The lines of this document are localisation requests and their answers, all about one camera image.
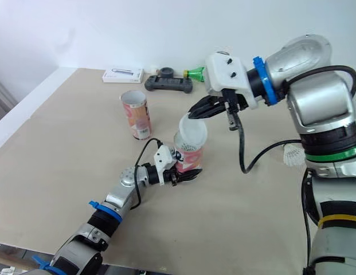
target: green ring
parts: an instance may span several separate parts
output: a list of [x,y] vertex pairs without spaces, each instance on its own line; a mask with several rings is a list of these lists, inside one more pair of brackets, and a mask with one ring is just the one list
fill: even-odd
[[344,159],[352,158],[356,156],[356,146],[352,147],[351,149],[345,150],[340,153],[332,154],[332,155],[306,155],[306,159],[313,161],[313,162],[337,162]]

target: green bottle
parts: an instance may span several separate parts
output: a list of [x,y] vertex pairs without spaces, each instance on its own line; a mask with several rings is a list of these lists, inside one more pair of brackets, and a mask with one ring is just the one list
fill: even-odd
[[205,77],[203,75],[203,71],[205,70],[205,67],[198,67],[197,69],[194,70],[184,70],[183,72],[183,77],[184,78],[194,78],[195,80],[198,80],[200,82],[205,82]]

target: white box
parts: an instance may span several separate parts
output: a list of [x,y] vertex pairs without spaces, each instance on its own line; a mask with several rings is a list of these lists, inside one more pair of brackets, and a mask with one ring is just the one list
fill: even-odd
[[116,66],[103,74],[105,83],[141,83],[143,69]]

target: black game controller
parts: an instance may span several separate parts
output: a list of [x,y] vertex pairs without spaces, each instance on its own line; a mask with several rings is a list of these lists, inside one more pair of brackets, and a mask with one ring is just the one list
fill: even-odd
[[166,78],[150,76],[144,83],[144,87],[148,91],[152,91],[154,89],[163,89],[190,93],[193,89],[193,83],[190,78]]

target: yellow ring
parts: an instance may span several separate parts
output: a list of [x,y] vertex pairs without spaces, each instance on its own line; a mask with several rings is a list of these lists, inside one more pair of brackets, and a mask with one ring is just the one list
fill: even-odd
[[325,222],[333,221],[333,220],[336,220],[336,219],[343,219],[343,220],[347,220],[347,221],[356,222],[356,216],[345,215],[345,214],[335,214],[335,215],[325,216],[322,219],[320,219],[319,222],[318,222],[318,227],[321,228],[322,224],[324,224]]

